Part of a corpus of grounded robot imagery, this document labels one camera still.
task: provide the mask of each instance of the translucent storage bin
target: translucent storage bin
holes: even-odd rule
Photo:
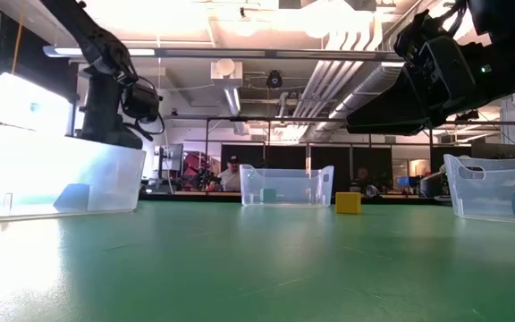
[[[145,152],[0,126],[0,219],[136,208]]]
[[[333,167],[321,170],[256,169],[241,165],[241,203],[327,207],[331,204]]]
[[[454,214],[515,222],[515,159],[444,155]]]

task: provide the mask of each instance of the cap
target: cap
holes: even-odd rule
[[[228,159],[228,163],[231,163],[233,165],[237,165],[240,163],[240,160],[238,159],[238,157],[236,156],[231,156],[229,159]]]

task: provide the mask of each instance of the person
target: person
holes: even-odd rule
[[[231,156],[228,159],[228,168],[218,175],[224,191],[241,191],[240,160]]]
[[[360,192],[369,198],[377,197],[379,194],[376,186],[371,184],[366,167],[357,169],[357,179],[350,183],[349,191]]]

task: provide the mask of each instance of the green table surface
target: green table surface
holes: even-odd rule
[[[0,224],[0,321],[515,322],[515,224],[154,201]]]

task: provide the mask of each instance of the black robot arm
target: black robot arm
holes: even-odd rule
[[[140,129],[138,123],[152,123],[160,117],[158,104],[161,98],[151,84],[139,83],[140,77],[132,65],[128,48],[85,13],[84,3],[75,0],[39,1],[71,33],[90,64],[84,71],[89,77],[89,92],[81,137],[141,148],[141,139],[125,127],[118,107],[122,105],[122,111],[135,118],[135,126]]]
[[[492,44],[459,46],[452,38],[466,10],[477,34]],[[443,22],[457,14],[449,30]],[[395,52],[406,61],[397,81],[347,117],[351,133],[411,135],[446,117],[515,93],[515,1],[456,1],[438,18],[428,10],[397,36]]]

